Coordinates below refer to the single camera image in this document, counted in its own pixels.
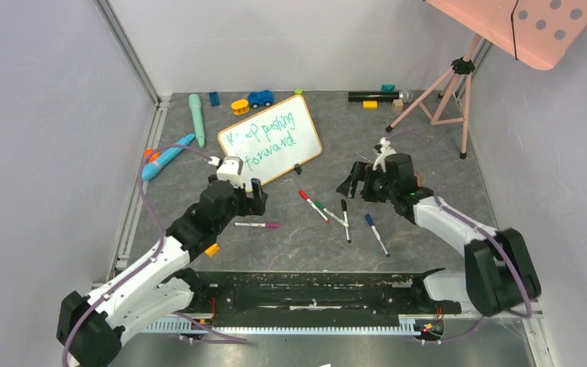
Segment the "green whiteboard marker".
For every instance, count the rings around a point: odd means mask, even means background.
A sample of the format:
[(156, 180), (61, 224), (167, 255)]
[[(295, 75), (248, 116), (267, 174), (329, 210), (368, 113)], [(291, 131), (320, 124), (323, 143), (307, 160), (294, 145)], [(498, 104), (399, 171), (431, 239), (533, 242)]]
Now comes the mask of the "green whiteboard marker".
[(320, 201), (315, 200), (314, 203), (329, 217), (331, 217), (332, 219), (334, 219), (336, 222), (338, 222), (339, 224), (341, 224), (342, 226), (344, 226), (345, 228), (349, 227), (349, 224), (344, 220), (339, 218), (335, 213), (331, 212), (329, 209), (327, 209)]

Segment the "white board orange frame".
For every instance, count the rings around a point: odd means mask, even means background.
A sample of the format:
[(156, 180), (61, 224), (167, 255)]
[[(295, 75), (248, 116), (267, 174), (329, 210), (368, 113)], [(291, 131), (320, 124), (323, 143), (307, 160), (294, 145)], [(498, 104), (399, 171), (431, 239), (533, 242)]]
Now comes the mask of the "white board orange frame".
[(323, 146), (306, 100), (294, 95), (221, 130), (226, 156), (240, 158), (242, 179), (263, 185), (316, 158)]

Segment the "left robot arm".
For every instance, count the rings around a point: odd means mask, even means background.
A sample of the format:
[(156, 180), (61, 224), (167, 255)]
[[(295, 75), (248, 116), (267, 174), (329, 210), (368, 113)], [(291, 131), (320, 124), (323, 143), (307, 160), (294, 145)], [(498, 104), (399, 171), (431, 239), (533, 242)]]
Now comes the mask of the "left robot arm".
[(72, 291), (60, 304), (57, 340), (63, 345), (61, 363), (107, 366), (133, 336), (154, 321), (188, 308), (201, 311), (209, 290), (189, 283), (196, 275), (189, 263), (212, 248), (236, 216), (264, 214), (268, 195), (261, 181), (243, 183), (209, 177), (198, 202), (161, 232), (141, 258), (102, 286), (81, 295)]

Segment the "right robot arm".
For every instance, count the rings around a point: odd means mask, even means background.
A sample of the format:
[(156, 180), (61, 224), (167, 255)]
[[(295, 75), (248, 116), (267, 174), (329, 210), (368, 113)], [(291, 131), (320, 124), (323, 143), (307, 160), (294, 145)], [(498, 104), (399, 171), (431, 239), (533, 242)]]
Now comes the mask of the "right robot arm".
[(410, 292), (417, 310), (430, 312), (447, 300), (470, 304), (485, 317), (516, 313), (519, 305), (525, 307), (522, 317), (531, 316), (531, 302), (542, 287), (522, 234), (475, 221), (421, 186), (410, 155), (357, 161), (336, 191), (366, 202), (391, 203), (396, 214), (437, 235), (463, 257), (462, 272), (437, 270), (422, 277), (422, 284)]

